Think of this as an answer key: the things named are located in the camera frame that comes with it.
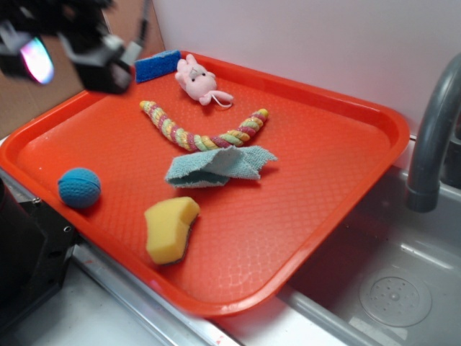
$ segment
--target striped rope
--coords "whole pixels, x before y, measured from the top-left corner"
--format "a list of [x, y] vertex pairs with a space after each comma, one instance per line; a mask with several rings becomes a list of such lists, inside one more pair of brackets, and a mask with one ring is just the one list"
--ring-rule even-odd
[[153, 101], [142, 101], [140, 107], [169, 141], [188, 151], [208, 151], [229, 146], [242, 146], [262, 128], [269, 117], [267, 110], [261, 109], [246, 118], [235, 130], [209, 137], [195, 135], [180, 128]]

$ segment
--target pink stuffed bunny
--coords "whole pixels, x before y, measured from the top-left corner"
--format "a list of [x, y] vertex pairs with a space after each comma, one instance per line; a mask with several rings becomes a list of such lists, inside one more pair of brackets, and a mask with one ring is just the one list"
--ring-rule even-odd
[[[216, 76], [208, 72], [202, 65], [199, 65], [192, 54], [188, 54], [186, 59], [178, 61], [177, 73], [174, 76], [181, 85], [181, 88], [195, 101], [199, 101], [205, 106], [213, 98], [221, 107], [230, 107], [233, 96], [226, 92], [216, 90]], [[222, 105], [219, 100], [228, 102]]]

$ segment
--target sink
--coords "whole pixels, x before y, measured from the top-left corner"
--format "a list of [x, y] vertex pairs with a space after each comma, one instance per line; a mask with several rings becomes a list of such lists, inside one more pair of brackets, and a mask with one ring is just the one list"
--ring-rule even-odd
[[437, 209], [415, 213], [405, 180], [392, 167], [288, 285], [351, 345], [461, 345], [460, 191], [442, 186]]

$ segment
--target yellow sponge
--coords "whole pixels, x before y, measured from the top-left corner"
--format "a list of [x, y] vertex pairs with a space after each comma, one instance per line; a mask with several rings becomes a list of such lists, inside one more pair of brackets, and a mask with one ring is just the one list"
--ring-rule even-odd
[[178, 262], [186, 251], [190, 226], [200, 212], [191, 197], [177, 197], [150, 207], [147, 220], [147, 252], [157, 265]]

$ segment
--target plastic tray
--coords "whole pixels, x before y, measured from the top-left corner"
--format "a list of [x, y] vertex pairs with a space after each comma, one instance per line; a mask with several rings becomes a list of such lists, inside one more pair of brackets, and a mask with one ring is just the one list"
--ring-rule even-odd
[[[230, 109], [192, 101], [173, 74], [122, 96], [82, 92], [13, 133], [0, 148], [0, 165], [170, 302], [221, 316], [273, 296], [399, 156], [409, 132], [388, 108], [195, 56], [235, 97]], [[279, 161], [269, 162], [259, 181], [175, 190], [164, 177], [172, 159], [187, 152], [160, 135], [141, 100], [210, 136], [267, 108], [268, 121], [248, 145]], [[86, 210], [58, 197], [58, 179], [74, 167], [92, 169], [102, 181], [99, 202]], [[145, 250], [143, 213], [183, 195], [202, 209], [186, 257], [155, 266]]]

